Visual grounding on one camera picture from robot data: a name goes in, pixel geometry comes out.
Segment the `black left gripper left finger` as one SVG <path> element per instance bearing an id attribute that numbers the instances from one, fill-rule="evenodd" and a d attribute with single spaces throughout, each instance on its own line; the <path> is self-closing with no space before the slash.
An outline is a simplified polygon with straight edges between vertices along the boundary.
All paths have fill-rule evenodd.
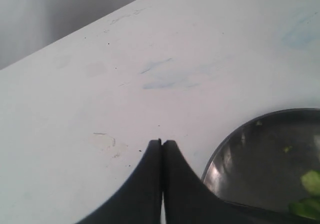
<path id="1" fill-rule="evenodd" d="M 130 177 L 79 223 L 161 223 L 161 140 L 152 140 Z"/>

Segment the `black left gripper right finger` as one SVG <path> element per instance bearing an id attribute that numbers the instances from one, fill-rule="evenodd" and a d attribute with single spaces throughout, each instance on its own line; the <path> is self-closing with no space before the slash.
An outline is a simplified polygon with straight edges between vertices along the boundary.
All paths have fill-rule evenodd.
<path id="1" fill-rule="evenodd" d="M 173 140 L 163 144 L 162 159 L 162 189 L 167 223 L 317 222 L 223 201 L 202 183 Z"/>

